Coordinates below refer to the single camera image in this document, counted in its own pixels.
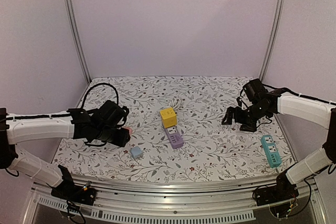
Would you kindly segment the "purple power strip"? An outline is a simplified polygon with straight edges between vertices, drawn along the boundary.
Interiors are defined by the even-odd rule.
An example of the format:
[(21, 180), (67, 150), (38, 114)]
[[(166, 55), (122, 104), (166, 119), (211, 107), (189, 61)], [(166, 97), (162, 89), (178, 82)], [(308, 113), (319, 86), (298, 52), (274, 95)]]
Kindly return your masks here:
[(177, 129), (177, 126), (168, 127), (164, 130), (173, 149), (178, 149), (183, 146), (184, 142), (182, 136)]

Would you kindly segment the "pink plug adapter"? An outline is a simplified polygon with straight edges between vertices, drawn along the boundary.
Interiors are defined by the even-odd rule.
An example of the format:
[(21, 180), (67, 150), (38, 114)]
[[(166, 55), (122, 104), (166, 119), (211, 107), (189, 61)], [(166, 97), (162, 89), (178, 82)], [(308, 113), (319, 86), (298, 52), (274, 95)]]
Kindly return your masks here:
[(132, 132), (133, 132), (133, 130), (132, 130), (130, 127), (124, 127), (124, 129), (128, 130), (130, 135), (131, 135)]

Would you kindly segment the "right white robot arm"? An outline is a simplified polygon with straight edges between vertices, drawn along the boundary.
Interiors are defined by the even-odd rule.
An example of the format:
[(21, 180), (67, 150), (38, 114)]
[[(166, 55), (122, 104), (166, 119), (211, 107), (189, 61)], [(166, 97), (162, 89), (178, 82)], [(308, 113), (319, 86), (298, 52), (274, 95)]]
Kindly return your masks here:
[(335, 163), (335, 103), (298, 94), (288, 88), (267, 90), (259, 79), (250, 80), (242, 87), (251, 103), (246, 109), (240, 105), (228, 107), (223, 125), (240, 124), (240, 130), (256, 132), (257, 121), (274, 114), (290, 115), (315, 123), (328, 131), (322, 147), (294, 164), (276, 178), (277, 185), (271, 190), (276, 201), (291, 194), (292, 186)]

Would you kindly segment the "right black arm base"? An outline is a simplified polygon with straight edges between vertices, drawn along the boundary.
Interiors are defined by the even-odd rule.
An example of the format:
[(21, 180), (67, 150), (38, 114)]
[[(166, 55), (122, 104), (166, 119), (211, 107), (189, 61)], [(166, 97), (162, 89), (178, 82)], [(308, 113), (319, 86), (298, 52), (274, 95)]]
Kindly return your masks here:
[(281, 173), (276, 178), (273, 186), (257, 187), (252, 194), (257, 206), (277, 203), (299, 196), (296, 184), (291, 184), (285, 174)]

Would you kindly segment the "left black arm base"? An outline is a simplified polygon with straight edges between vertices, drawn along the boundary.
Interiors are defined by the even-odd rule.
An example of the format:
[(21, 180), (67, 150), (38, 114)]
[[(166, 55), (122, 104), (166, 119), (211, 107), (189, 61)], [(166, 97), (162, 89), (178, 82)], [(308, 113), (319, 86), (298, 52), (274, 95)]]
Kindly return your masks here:
[(87, 181), (84, 185), (76, 185), (66, 167), (58, 165), (58, 168), (62, 174), (62, 181), (57, 187), (52, 187), (51, 195), (67, 201), (93, 206), (97, 190), (91, 187), (92, 182)]

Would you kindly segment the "yellow cube socket adapter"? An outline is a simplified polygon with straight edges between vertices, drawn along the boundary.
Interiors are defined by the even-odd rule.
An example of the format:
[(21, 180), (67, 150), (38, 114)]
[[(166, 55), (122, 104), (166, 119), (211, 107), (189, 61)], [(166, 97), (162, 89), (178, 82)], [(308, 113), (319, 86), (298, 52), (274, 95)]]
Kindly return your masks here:
[(177, 125), (177, 116), (172, 107), (167, 107), (160, 111), (160, 117), (165, 129)]

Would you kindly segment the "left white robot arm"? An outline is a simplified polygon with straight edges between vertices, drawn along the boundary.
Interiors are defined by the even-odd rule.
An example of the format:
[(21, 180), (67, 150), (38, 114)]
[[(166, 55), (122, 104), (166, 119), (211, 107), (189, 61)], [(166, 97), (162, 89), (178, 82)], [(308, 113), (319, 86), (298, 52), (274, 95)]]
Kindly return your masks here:
[(93, 146), (93, 141), (98, 140), (100, 147), (106, 144), (125, 147), (132, 133), (124, 126), (128, 115), (129, 109), (119, 105), (119, 97), (115, 101), (105, 101), (96, 109), (85, 110), (81, 105), (52, 114), (17, 115), (1, 108), (1, 169), (41, 180), (67, 200), (73, 200), (78, 195), (78, 188), (68, 169), (52, 165), (18, 148), (17, 144), (68, 138), (83, 139), (86, 146)]

